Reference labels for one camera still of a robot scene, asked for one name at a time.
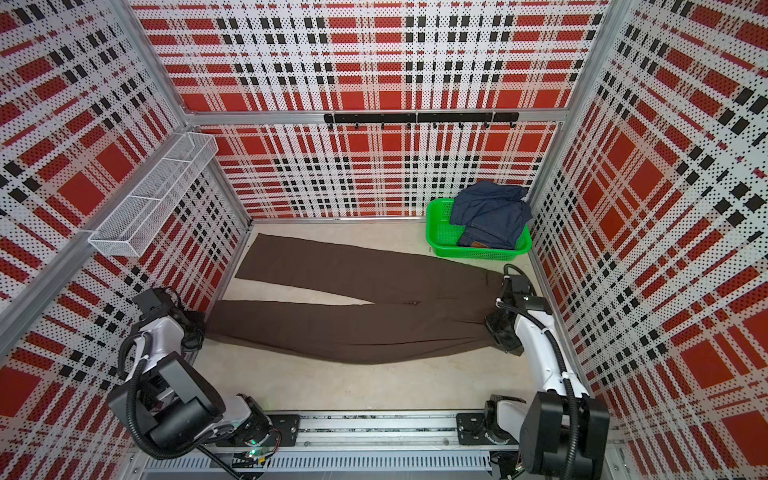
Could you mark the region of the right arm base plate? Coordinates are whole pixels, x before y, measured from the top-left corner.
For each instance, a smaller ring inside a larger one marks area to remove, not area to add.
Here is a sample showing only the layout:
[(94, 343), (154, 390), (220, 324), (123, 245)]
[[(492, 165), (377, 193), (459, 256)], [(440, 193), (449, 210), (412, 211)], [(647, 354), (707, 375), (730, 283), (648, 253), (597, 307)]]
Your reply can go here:
[(456, 415), (458, 442), (462, 446), (516, 446), (517, 441), (496, 423), (489, 413)]

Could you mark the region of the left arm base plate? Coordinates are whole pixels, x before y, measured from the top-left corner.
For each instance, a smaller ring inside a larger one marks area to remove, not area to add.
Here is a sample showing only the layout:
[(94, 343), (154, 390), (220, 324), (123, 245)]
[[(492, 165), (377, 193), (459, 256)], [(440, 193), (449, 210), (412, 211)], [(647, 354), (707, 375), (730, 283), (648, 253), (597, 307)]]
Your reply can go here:
[(236, 446), (292, 447), (296, 444), (301, 417), (296, 414), (256, 414), (244, 422), (235, 435)]

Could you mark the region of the brown trousers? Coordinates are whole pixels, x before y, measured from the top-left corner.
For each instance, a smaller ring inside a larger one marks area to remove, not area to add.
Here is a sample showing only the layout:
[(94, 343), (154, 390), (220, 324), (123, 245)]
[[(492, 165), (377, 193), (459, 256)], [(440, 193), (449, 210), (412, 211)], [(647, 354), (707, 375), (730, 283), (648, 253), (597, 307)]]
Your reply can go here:
[(354, 305), (221, 300), (208, 338), (346, 364), (386, 364), (494, 345), (485, 319), (503, 276), (423, 255), (260, 234), (243, 280), (336, 294)]

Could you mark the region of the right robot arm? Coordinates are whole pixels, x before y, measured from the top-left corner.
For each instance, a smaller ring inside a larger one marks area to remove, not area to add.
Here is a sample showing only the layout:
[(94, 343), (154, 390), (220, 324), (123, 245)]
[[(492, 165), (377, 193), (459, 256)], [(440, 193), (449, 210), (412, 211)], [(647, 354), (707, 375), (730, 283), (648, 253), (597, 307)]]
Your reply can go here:
[(536, 393), (531, 401), (491, 397), (486, 436), (495, 443), (516, 441), (519, 469), (527, 474), (599, 479), (610, 415), (567, 359), (549, 303), (519, 267), (507, 264), (495, 306), (486, 330), (498, 349), (527, 356)]

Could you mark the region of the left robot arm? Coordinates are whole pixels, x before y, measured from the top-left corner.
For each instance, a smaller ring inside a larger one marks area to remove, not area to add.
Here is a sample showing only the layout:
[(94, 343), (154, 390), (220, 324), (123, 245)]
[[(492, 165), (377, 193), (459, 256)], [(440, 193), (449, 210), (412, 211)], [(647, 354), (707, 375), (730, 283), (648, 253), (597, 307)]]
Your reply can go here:
[(205, 314), (183, 307), (165, 287), (133, 298), (140, 310), (118, 353), (126, 375), (107, 406), (137, 447), (158, 460), (180, 458), (209, 444), (255, 447), (280, 440), (272, 421), (250, 396), (224, 398), (186, 360), (202, 349)]

